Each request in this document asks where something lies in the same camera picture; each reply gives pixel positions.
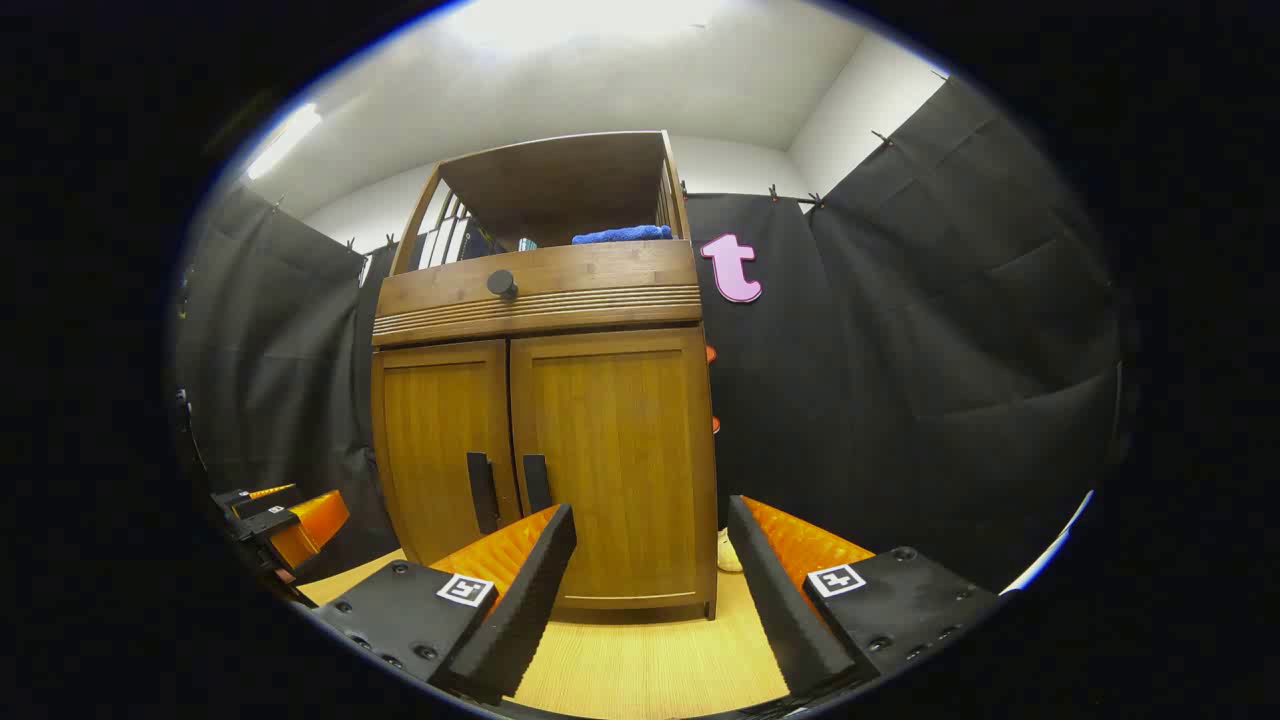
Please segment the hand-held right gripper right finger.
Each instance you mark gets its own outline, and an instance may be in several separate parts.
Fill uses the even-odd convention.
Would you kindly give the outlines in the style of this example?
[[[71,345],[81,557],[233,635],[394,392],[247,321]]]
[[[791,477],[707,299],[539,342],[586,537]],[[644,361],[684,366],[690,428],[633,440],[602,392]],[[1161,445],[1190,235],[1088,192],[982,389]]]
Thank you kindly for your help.
[[[794,698],[899,675],[1001,606],[913,547],[874,553],[742,495],[727,529]]]

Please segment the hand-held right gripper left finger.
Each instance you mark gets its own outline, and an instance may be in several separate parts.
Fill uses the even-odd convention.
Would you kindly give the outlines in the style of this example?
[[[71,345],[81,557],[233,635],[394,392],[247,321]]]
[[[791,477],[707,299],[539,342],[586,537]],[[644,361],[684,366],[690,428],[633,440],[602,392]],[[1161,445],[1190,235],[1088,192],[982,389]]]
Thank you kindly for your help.
[[[495,703],[518,689],[576,547],[557,503],[430,565],[389,561],[312,615],[416,682]]]

